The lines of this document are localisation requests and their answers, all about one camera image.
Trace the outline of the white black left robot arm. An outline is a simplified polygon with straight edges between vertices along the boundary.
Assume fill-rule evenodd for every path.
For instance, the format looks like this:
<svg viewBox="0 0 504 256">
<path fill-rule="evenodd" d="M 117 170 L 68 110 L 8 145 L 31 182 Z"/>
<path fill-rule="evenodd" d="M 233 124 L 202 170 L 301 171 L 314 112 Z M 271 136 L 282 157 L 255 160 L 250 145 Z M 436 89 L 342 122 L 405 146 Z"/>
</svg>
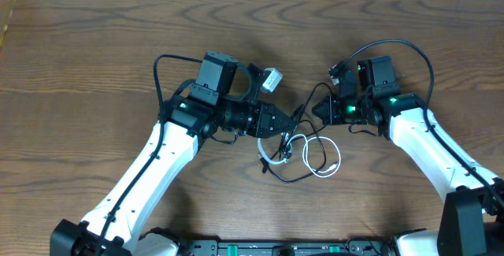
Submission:
<svg viewBox="0 0 504 256">
<path fill-rule="evenodd" d="M 180 242 L 162 232 L 143 233 L 169 185 L 218 129 L 234 137 L 267 139 L 294 128 L 275 105 L 258 100 L 283 76 L 277 69 L 244 65 L 209 51 L 194 79 L 169 99 L 157 88 L 157 123 L 145 147 L 111 192 L 80 223 L 61 220 L 50 237 L 52 255 L 175 255 Z"/>
</svg>

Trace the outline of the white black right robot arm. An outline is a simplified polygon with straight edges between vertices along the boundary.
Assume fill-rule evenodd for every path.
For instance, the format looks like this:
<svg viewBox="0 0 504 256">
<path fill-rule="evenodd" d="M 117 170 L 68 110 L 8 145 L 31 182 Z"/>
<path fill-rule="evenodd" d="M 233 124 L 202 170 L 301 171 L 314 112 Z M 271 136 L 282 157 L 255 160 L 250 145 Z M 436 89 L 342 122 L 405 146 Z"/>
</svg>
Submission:
<svg viewBox="0 0 504 256">
<path fill-rule="evenodd" d="M 403 94 L 389 57 L 344 62 L 328 71 L 338 94 L 312 108 L 325 125 L 368 124 L 404 150 L 443 201 L 439 229 L 403 232 L 385 255 L 501 255 L 503 179 L 472 159 L 438 124 L 426 103 Z"/>
</svg>

